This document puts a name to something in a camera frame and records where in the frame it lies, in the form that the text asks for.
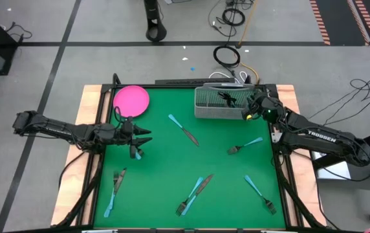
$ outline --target metal utensil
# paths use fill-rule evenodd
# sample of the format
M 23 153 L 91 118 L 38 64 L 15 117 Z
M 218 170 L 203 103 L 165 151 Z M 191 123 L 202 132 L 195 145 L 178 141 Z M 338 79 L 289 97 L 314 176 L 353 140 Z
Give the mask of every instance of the metal utensil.
M 183 132 L 186 134 L 186 136 L 188 136 L 190 139 L 191 139 L 191 141 L 193 142 L 193 143 L 195 143 L 195 145 L 197 145 L 197 146 L 199 146 L 199 143 L 198 143 L 198 140 L 188 131 L 188 130 L 186 130 L 186 129 L 184 129 L 183 127 L 182 127 L 182 125 L 181 124 L 179 124 L 179 122 L 177 121 L 177 119 L 175 119 L 175 117 L 172 115 L 172 114 L 169 114 L 168 115 L 168 117 L 169 117 L 169 119 L 171 119 L 176 125 L 178 125 L 179 126 L 179 128 L 181 128 L 182 130 L 183 130 Z
M 251 181 L 250 177 L 248 175 L 244 176 L 244 179 L 251 185 L 251 187 L 254 188 L 254 190 L 260 195 L 260 197 L 263 198 L 265 205 L 270 210 L 271 214 L 274 215 L 276 213 L 276 208 L 274 207 L 273 203 L 269 200 L 267 200 L 265 197 L 263 197 L 263 194 L 258 190 L 258 188 L 254 185 L 254 183 Z
M 243 147 L 245 147 L 245 146 L 248 146 L 248 145 L 251 145 L 251 144 L 256 143 L 256 142 L 261 142 L 262 140 L 263 140 L 263 138 L 262 138 L 262 137 L 259 137 L 259 138 L 255 139 L 255 140 L 252 140 L 251 142 L 249 142 L 249 143 L 245 144 L 244 146 L 233 146 L 233 147 L 231 147 L 231 148 L 227 151 L 227 153 L 228 153 L 229 155 L 232 155 L 232 154 L 234 154 L 234 153 L 237 153 L 241 148 L 243 148 Z
M 178 209 L 177 209 L 177 215 L 180 216 L 182 211 L 184 211 L 184 209 L 186 208 L 186 204 L 189 200 L 189 198 L 192 196 L 192 194 L 194 193 L 194 191 L 198 188 L 198 186 L 202 183 L 202 181 L 204 180 L 203 177 L 199 177 L 197 183 L 195 184 L 195 186 L 193 187 L 191 193 L 189 194 L 189 196 L 186 198 L 185 201 L 181 202 L 181 204 L 178 206 Z
M 112 197 L 110 198 L 109 205 L 106 208 L 104 217 L 109 217 L 111 210 L 113 209 L 113 202 L 114 197 L 116 196 L 116 193 L 119 190 L 120 184 L 122 183 L 123 177 L 126 173 L 126 168 L 122 170 L 120 175 L 117 172 L 113 172 L 113 190 L 112 190 Z
M 188 210 L 190 209 L 193 201 L 195 200 L 195 198 L 202 192 L 202 190 L 205 188 L 205 186 L 211 181 L 213 177 L 213 174 L 209 175 L 205 180 L 204 182 L 202 182 L 202 184 L 199 186 L 198 190 L 197 190 L 197 193 L 192 197 L 191 201 L 186 205 L 186 208 L 185 210 L 182 212 L 182 215 L 186 215 L 186 213 L 188 212 Z

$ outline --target orange striped tape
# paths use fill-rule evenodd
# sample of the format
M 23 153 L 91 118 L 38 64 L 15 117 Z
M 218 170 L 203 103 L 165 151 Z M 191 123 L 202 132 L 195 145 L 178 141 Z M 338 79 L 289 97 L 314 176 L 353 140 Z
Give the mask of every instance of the orange striped tape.
M 366 33 L 365 33 L 365 30 L 364 30 L 363 26 L 360 24 L 360 21 L 358 19 L 358 16 L 356 15 L 356 12 L 353 10 L 353 6 L 352 6 L 352 3 L 351 3 L 352 0 L 346 0 L 346 1 L 347 1 L 347 4 L 349 5 L 349 8 L 350 8 L 350 10 L 352 12 L 352 15 L 354 17 L 354 21 L 358 25 L 360 33 L 364 37 L 365 45 L 368 46 L 369 45 L 369 39 L 366 36 Z
M 369 27 L 370 30 L 370 15 L 369 12 L 366 10 L 364 2 L 361 0 L 356 0 L 356 5 L 358 6 L 358 10 L 363 15 L 366 25 Z
M 329 35 L 326 31 L 326 27 L 325 27 L 325 24 L 323 22 L 323 19 L 321 18 L 319 7 L 317 6 L 315 0 L 309 0 L 309 1 L 310 1 L 310 5 L 312 7 L 314 17 L 316 18 L 317 25 L 319 26 L 319 30 L 320 30 L 321 37 L 323 38 L 323 42 L 326 45 L 330 45 L 330 38 L 329 38 Z

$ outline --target wire basket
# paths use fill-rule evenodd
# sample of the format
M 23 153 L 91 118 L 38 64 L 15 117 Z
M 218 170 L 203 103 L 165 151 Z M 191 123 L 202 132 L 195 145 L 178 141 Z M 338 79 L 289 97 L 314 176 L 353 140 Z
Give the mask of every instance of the wire basket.
M 195 117 L 243 120 L 241 111 L 254 89 L 252 84 L 204 83 L 202 87 L 195 88 Z M 232 106 L 219 93 L 230 95 L 234 99 Z

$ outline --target wooden board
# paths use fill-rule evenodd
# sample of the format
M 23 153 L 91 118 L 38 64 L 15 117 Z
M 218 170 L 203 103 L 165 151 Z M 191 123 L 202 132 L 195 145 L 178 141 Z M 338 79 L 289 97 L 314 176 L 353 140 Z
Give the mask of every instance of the wooden board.
M 98 109 L 101 85 L 86 85 L 83 90 L 82 99 L 80 101 L 79 111 L 77 114 L 76 124 L 93 124 L 96 119 Z M 283 104 L 291 110 L 299 113 L 296 94 L 292 85 L 277 85 L 279 99 Z M 105 104 L 109 103 L 110 94 L 105 96 Z M 105 120 L 106 107 L 103 108 L 102 122 Z M 298 152 L 308 155 L 307 151 Z M 69 153 L 67 154 L 66 164 L 73 160 L 80 151 L 75 146 L 70 146 Z M 63 175 L 61 187 L 58 193 L 56 207 L 53 212 L 51 225 L 59 223 L 69 213 L 76 201 L 81 195 L 83 186 L 83 179 L 87 165 L 87 155 L 77 160 L 70 166 Z M 323 225 L 326 225 L 325 218 L 320 212 L 318 204 L 318 194 L 316 188 L 316 180 L 313 175 L 313 167 L 310 160 L 301 156 L 293 154 L 291 156 L 294 178 L 296 181 L 296 188 L 300 199 L 305 203 L 309 211 L 314 217 Z M 292 225 L 297 225 L 294 213 L 294 207 L 291 202 L 290 196 L 287 194 L 288 210 L 290 212 L 290 219 Z M 87 224 L 89 211 L 91 207 L 91 198 L 86 201 L 85 214 L 82 223 Z

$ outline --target white cable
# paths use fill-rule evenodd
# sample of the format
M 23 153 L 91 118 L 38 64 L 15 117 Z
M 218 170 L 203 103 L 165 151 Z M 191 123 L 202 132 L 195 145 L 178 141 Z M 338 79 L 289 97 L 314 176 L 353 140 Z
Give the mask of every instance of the white cable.
M 247 75 L 247 73 L 245 73 L 244 71 L 240 71 L 240 72 L 239 72 L 239 77 L 240 77 L 240 79 L 243 81 L 243 83 L 245 83 L 245 80 L 247 79 L 248 75 Z
M 224 74 L 224 73 L 221 73 L 221 72 L 213 72 L 208 78 L 211 78 L 214 74 L 220 74 L 220 75 L 222 75 L 222 76 L 224 76 L 224 77 L 227 77 L 227 78 L 231 78 L 231 77 L 229 77 L 228 75 L 226 75 L 226 74 Z
M 213 72 L 208 78 L 211 78 L 214 74 L 220 74 L 220 75 L 222 75 L 222 76 L 224 76 L 224 77 L 227 77 L 227 78 L 231 78 L 231 77 L 229 77 L 228 75 L 226 75 L 226 74 L 224 74 L 224 73 L 221 73 L 221 72 Z M 246 72 L 244 72 L 244 71 L 241 71 L 240 73 L 239 73 L 239 77 L 240 77 L 240 79 L 243 81 L 243 82 L 240 82 L 237 78 L 234 78 L 234 80 L 235 80 L 235 82 L 236 83 L 239 83 L 239 84 L 241 84 L 241 83 L 245 83 L 245 79 L 247 79 L 247 73 Z

